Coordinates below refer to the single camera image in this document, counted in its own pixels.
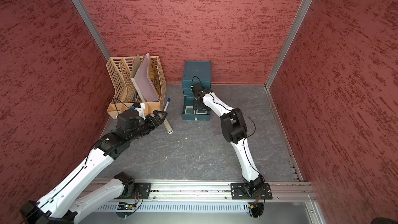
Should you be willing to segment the teal three-drawer cabinet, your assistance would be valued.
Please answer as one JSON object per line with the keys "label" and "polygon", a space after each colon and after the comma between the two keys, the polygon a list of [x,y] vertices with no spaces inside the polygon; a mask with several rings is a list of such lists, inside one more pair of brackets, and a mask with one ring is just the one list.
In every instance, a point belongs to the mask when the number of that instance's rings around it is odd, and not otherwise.
{"label": "teal three-drawer cabinet", "polygon": [[196,83],[201,83],[204,88],[211,87],[211,62],[186,61],[181,81],[184,96],[182,119],[188,121],[209,121],[210,111],[208,111],[207,115],[184,114],[186,106],[194,107],[194,94],[191,91],[191,86]]}

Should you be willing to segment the small wooden frame box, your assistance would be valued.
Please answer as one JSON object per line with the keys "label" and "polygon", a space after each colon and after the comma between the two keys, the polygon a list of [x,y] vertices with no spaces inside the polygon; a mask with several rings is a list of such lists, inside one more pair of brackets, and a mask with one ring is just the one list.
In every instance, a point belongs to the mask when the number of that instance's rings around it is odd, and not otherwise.
{"label": "small wooden frame box", "polygon": [[196,115],[207,115],[208,114],[208,110],[196,109],[195,110],[195,114]]}
{"label": "small wooden frame box", "polygon": [[193,106],[186,106],[185,110],[184,110],[184,114],[186,114],[186,115],[195,114],[195,110],[194,110]]}

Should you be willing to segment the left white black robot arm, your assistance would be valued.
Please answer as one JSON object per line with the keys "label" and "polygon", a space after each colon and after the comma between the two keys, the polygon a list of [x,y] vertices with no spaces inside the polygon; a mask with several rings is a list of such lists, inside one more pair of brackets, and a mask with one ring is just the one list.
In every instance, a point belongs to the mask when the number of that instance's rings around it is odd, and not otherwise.
{"label": "left white black robot arm", "polygon": [[101,188],[81,197],[86,187],[113,163],[130,144],[160,126],[167,112],[153,111],[141,117],[137,109],[128,109],[117,117],[116,129],[102,136],[83,162],[53,190],[38,201],[28,201],[21,209],[24,224],[77,224],[112,199],[143,201],[134,178],[119,173]]}

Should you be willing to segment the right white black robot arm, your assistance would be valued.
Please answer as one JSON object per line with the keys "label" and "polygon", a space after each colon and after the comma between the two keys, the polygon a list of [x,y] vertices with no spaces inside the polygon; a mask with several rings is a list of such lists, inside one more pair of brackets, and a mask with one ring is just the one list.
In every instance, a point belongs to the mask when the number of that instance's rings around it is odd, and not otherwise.
{"label": "right white black robot arm", "polygon": [[210,88],[204,88],[201,83],[193,84],[191,91],[194,94],[195,110],[213,111],[220,118],[222,134],[232,145],[240,163],[244,194],[250,198],[261,195],[265,181],[255,166],[248,147],[249,135],[244,113],[239,108],[228,106]]}

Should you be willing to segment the blue white marker pen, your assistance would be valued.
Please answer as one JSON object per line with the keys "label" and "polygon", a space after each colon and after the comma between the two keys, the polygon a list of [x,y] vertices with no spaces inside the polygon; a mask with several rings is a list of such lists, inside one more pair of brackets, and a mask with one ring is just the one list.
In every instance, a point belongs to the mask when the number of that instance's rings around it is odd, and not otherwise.
{"label": "blue white marker pen", "polygon": [[167,108],[168,108],[168,106],[169,106],[169,104],[170,104],[170,101],[171,101],[171,99],[168,98],[168,99],[167,99],[167,102],[166,102],[166,104],[165,104],[165,107],[164,107],[164,112],[167,110]]}

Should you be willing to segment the beige whiteboard eraser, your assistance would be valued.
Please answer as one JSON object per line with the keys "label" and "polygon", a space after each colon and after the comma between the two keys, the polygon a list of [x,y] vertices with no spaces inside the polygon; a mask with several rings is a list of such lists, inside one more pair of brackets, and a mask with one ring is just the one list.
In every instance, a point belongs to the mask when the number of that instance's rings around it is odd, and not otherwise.
{"label": "beige whiteboard eraser", "polygon": [[173,129],[167,119],[164,120],[163,124],[164,124],[164,127],[165,127],[166,131],[168,132],[168,134],[172,134]]}

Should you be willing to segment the purple paper folder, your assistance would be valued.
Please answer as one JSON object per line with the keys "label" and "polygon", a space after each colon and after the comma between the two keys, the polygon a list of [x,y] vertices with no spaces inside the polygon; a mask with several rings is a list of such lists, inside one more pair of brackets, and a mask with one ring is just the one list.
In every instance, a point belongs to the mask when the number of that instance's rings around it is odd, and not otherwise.
{"label": "purple paper folder", "polygon": [[150,79],[150,54],[146,54],[141,60],[141,66],[138,69],[134,78],[131,81],[138,92],[142,102],[157,102],[160,97],[157,93],[155,86]]}

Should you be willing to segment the beige lattice file organizer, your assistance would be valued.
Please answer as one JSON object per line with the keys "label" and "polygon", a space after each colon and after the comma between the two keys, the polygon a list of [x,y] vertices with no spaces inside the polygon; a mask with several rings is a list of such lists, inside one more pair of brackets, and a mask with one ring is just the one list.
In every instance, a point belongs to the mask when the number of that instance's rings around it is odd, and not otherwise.
{"label": "beige lattice file organizer", "polygon": [[[115,89],[115,95],[109,104],[107,113],[113,119],[127,110],[133,103],[140,103],[143,100],[136,90],[131,79],[133,68],[136,65],[135,57],[111,57],[106,66]],[[150,57],[149,77],[159,94],[157,102],[144,103],[144,114],[151,114],[155,110],[162,111],[165,104],[166,80],[161,65],[160,57]]]}

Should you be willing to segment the brown cardboard sheet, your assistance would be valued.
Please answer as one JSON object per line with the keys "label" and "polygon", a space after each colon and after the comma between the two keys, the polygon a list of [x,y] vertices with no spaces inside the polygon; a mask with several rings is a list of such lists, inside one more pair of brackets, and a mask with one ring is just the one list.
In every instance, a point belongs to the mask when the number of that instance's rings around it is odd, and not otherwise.
{"label": "brown cardboard sheet", "polygon": [[132,67],[131,67],[131,78],[134,78],[134,77],[135,77],[135,75],[136,75],[138,69],[140,68],[140,66],[141,66],[141,58],[140,58],[140,55],[137,55],[137,56],[134,58],[133,62],[132,62]]}

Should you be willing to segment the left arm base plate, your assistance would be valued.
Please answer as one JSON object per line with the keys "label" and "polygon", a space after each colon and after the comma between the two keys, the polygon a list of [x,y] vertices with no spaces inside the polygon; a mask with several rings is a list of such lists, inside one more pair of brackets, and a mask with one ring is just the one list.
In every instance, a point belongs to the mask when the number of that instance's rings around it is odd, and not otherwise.
{"label": "left arm base plate", "polygon": [[149,194],[151,192],[152,183],[134,183],[133,187],[133,199],[140,198],[141,200],[149,199]]}

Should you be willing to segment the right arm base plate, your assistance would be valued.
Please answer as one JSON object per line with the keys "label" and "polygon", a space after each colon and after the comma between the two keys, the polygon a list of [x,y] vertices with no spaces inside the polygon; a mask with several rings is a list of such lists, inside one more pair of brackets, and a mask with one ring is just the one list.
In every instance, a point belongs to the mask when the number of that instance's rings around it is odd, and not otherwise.
{"label": "right arm base plate", "polygon": [[231,183],[231,197],[233,200],[272,200],[273,195],[271,187],[268,183],[265,183],[261,189],[249,193],[248,187],[244,183]]}

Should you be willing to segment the aluminium front rail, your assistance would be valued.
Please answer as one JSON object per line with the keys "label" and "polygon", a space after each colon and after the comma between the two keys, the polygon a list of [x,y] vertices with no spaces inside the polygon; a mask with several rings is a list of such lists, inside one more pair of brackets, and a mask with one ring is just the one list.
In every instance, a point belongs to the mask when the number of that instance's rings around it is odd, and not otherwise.
{"label": "aluminium front rail", "polygon": [[[144,193],[148,196],[147,202],[254,201],[232,187],[232,181],[138,179],[136,182],[151,184],[150,190]],[[271,181],[269,185],[270,202],[318,202],[310,182]]]}

